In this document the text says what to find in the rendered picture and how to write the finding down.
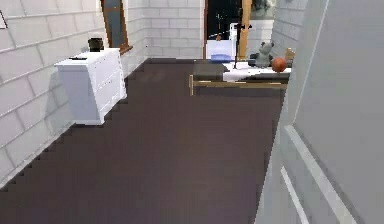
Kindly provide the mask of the wooden bed with white mattress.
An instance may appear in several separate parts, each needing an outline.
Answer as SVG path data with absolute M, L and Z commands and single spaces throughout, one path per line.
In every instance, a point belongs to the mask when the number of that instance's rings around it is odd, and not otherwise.
M 194 94 L 197 87 L 211 88 L 259 88 L 285 89 L 288 85 L 291 69 L 275 72 L 271 67 L 251 67 L 247 62 L 234 63 L 195 63 L 189 75 L 189 93 Z

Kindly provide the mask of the white box with blue base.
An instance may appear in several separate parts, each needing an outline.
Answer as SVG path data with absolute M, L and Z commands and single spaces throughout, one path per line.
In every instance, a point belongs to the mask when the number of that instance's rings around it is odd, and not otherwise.
M 208 40 L 206 43 L 206 58 L 215 62 L 227 62 L 234 59 L 234 44 L 232 40 Z

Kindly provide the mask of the black floor lamp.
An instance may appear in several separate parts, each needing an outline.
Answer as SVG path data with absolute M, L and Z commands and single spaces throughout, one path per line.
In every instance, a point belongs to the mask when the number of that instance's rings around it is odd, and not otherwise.
M 243 29 L 250 29 L 252 28 L 252 25 L 242 25 L 241 23 L 237 23 L 236 25 L 236 54 L 235 54 L 235 64 L 234 64 L 234 69 L 237 69 L 237 62 L 239 59 L 239 51 L 240 51 L 240 36 L 241 36 L 241 31 Z

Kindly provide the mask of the grey teddy bear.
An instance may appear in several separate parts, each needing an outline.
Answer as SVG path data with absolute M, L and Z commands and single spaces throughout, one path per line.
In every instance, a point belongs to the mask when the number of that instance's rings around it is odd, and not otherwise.
M 271 65 L 273 56 L 270 54 L 274 47 L 273 42 L 262 42 L 258 53 L 250 55 L 248 65 L 257 68 L 267 68 Z

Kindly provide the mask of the wooden room door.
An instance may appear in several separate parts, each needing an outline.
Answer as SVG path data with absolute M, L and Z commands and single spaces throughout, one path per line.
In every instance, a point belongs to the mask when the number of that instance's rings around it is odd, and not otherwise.
M 240 39 L 238 45 L 238 59 L 243 60 L 246 58 L 246 49 L 247 49 L 247 39 L 249 33 L 249 25 L 250 25 L 250 16 L 251 16 L 251 5 L 252 0 L 241 0 L 242 3 L 242 26 L 240 32 Z

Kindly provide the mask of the orange basketball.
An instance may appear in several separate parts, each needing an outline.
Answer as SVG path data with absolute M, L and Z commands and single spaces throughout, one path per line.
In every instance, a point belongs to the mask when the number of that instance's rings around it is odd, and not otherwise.
M 272 61 L 271 65 L 273 71 L 280 73 L 287 68 L 287 61 L 284 58 L 277 57 Z

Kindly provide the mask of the white chest of drawers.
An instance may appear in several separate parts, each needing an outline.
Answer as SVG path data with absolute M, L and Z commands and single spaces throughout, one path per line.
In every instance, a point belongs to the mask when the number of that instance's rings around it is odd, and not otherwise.
M 102 125 L 105 116 L 127 97 L 120 52 L 105 48 L 100 52 L 83 52 L 54 66 L 67 93 L 76 124 Z

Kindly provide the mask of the black pot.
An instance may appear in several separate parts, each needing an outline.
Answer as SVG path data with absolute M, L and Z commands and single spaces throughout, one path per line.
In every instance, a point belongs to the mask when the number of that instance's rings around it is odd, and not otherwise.
M 100 52 L 104 49 L 103 40 L 101 38 L 90 38 L 88 44 L 91 52 Z

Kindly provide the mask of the white room door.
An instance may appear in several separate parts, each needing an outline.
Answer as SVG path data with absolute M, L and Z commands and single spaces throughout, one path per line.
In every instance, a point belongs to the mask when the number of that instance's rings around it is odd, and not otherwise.
M 384 0 L 302 9 L 254 224 L 384 224 Z

